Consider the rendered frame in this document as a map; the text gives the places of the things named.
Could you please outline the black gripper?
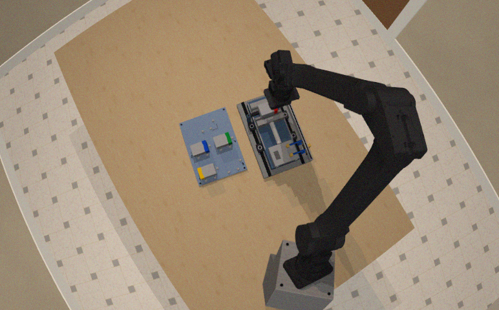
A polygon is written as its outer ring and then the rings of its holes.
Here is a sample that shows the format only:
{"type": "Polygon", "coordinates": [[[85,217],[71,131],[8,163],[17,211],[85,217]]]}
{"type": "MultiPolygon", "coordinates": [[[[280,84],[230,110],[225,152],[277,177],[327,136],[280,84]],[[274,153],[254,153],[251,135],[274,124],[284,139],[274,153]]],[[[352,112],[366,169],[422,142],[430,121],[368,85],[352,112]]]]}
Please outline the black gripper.
{"type": "Polygon", "coordinates": [[[299,99],[300,95],[296,89],[296,87],[293,87],[291,95],[289,94],[288,96],[280,96],[275,92],[273,93],[273,97],[271,96],[269,88],[264,89],[264,95],[266,96],[266,99],[268,101],[268,105],[272,110],[281,108],[286,105],[290,105],[292,101],[299,99]]]}

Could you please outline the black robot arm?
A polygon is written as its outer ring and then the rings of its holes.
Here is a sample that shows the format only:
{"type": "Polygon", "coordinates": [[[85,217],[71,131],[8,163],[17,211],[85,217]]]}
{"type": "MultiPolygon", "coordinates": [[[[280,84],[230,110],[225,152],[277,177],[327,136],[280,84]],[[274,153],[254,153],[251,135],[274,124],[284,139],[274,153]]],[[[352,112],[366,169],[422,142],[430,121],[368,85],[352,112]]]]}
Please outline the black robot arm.
{"type": "Polygon", "coordinates": [[[416,100],[405,88],[295,64],[289,50],[272,53],[264,68],[271,79],[268,88],[272,97],[274,89],[287,96],[297,87],[344,102],[345,109],[362,115],[375,137],[365,159],[327,210],[295,230],[299,254],[286,260],[283,267],[301,289],[334,270],[329,262],[331,251],[343,247],[350,231],[347,227],[402,169],[425,155],[427,144],[416,100]]]}

